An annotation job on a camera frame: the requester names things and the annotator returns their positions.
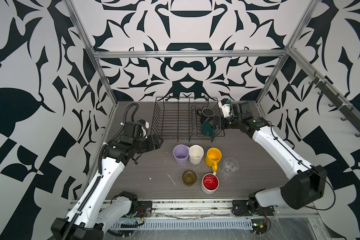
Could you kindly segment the black mug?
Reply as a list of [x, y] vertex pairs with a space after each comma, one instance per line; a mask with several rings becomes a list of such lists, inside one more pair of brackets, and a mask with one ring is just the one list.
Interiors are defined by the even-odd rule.
[[203, 124], [207, 118], [211, 118], [214, 116], [215, 112], [212, 108], [203, 108], [196, 110], [197, 115], [200, 117], [200, 123]]

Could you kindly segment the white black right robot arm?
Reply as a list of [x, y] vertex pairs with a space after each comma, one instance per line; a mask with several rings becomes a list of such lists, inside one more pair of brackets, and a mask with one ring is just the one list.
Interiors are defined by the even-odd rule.
[[237, 129], [247, 134], [266, 150], [288, 178], [284, 186], [250, 194], [245, 213], [260, 215], [265, 208], [274, 206], [299, 210], [321, 199], [325, 187], [332, 186], [327, 180], [325, 168], [312, 165], [296, 153], [277, 135], [270, 121], [253, 116], [249, 103], [234, 104], [230, 99], [223, 99], [218, 106], [222, 112], [217, 121], [219, 127], [222, 130]]

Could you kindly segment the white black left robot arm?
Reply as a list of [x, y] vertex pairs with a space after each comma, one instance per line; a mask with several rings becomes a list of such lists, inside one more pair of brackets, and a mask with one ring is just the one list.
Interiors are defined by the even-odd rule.
[[142, 154], [159, 149], [164, 140], [157, 134], [148, 135], [149, 123], [134, 119], [139, 104], [130, 104], [123, 116], [121, 129], [103, 143], [98, 155], [98, 170], [85, 192], [64, 218], [57, 218], [51, 226], [56, 240], [101, 240], [123, 216], [132, 217], [138, 208], [137, 195], [122, 192], [114, 203], [101, 209], [114, 182], [130, 160], [134, 163]]

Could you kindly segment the green mug cream inside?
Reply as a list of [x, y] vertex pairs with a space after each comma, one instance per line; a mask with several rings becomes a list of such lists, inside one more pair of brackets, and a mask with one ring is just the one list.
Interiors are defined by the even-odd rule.
[[217, 120], [215, 117], [206, 118], [202, 124], [202, 134], [207, 137], [217, 135]]

